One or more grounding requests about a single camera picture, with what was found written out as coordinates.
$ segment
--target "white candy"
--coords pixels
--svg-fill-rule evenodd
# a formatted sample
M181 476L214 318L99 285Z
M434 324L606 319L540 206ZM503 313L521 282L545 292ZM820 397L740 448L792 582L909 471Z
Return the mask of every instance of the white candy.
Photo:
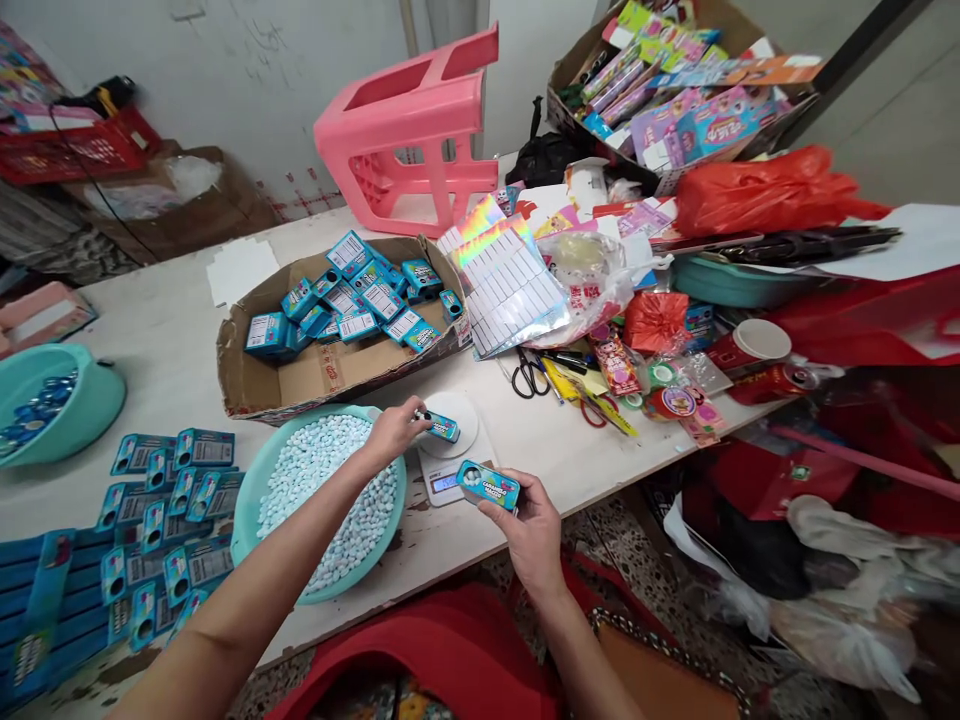
M323 485L370 435L371 425L352 415L328 415L297 430L280 449L277 465L260 499L258 538L265 538ZM373 550L383 535L396 496L391 465L360 493L323 559L310 576L306 592L342 579Z

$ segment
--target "scissors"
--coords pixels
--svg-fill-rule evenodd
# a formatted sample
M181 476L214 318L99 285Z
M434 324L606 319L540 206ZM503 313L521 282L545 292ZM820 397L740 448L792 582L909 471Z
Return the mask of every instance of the scissors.
M513 371L513 376L510 378L513 391L525 400L530 400L535 395L548 394L550 392L550 381L547 379L547 371L543 367L543 363L540 362L540 358L531 353L533 360L528 360L521 347L517 347L517 355L520 356L520 367ZM542 389L537 385L538 372L543 379ZM524 382L518 384L518 377L522 377Z

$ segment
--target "red plastic basket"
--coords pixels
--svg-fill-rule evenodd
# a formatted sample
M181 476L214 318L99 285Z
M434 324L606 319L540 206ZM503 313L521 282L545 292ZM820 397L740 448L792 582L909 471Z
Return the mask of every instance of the red plastic basket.
M129 105L87 128L0 136L0 177L31 185L114 175L139 170L159 148L160 136Z

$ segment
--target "red cup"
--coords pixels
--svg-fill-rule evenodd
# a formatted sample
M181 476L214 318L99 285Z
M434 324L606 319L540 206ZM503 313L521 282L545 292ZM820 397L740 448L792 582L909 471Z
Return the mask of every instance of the red cup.
M790 336L769 320L744 320L707 350L707 357L720 370L736 370L764 360L780 360L790 354Z

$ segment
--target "white table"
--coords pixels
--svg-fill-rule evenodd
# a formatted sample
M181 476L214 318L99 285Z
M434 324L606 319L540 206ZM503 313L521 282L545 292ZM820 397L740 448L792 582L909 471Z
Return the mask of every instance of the white table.
M258 237L269 240L281 266L328 249L348 230L364 232L347 208L282 225ZM205 268L214 249L178 258L85 288L100 319L75 336L98 358L116 362L127 378L128 396L117 422L91 447L61 463L0 472L0 541L61 527L89 527L113 478L109 468L122 436L130 432L176 434L184 427L223 429L237 435L237 462L248 467L274 428L228 420L217 384L215 339L225 309L214 307ZM576 406L559 407L552 395L524 400L514 394L495 361L476 363L462 352L357 401L387 406L411 394L466 392L478 408L500 464L539 475L557 508L570 515L621 487L694 451L676 425L648 421L625 411L639 441L612 426L587 426ZM717 401L728 432L778 405L745 408L726 396ZM419 475L415 457L412 459ZM505 546L497 528L466 502L435 509L422 481L411 481L400 522L401 545L339 599L296 607L270 643L260 665L314 645L392 604L492 555ZM17 717L98 718L103 703L138 679L142 658L124 645L89 663L50 695ZM129 677L107 684L106 669Z

